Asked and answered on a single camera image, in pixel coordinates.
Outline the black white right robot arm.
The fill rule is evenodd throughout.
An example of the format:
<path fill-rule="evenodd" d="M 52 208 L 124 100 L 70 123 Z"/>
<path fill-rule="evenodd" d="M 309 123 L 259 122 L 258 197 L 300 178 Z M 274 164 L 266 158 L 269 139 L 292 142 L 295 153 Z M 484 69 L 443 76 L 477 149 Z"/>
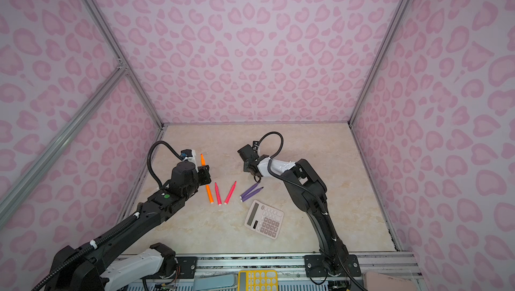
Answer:
<path fill-rule="evenodd" d="M 330 217 L 327 187 L 309 162 L 305 159 L 283 162 L 271 156 L 260 156 L 258 150 L 250 145 L 239 149 L 238 154 L 244 162 L 244 172 L 258 179 L 273 177 L 284 183 L 292 202 L 307 214 L 315 230 L 319 252 L 323 256 L 323 266 L 328 275 L 345 275 L 360 290 L 364 290 L 350 271 L 350 254 Z"/>

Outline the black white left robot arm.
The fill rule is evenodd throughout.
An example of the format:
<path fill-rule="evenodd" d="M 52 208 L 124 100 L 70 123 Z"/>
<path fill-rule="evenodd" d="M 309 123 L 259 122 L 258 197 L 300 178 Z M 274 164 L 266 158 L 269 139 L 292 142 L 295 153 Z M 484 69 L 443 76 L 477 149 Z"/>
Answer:
<path fill-rule="evenodd" d="M 198 188 L 211 183 L 209 166 L 179 162 L 171 178 L 135 213 L 99 237 L 78 248 L 66 246 L 54 257 L 50 273 L 34 290 L 107 290 L 114 279 L 106 274 L 108 267 L 147 232 L 169 220 Z"/>

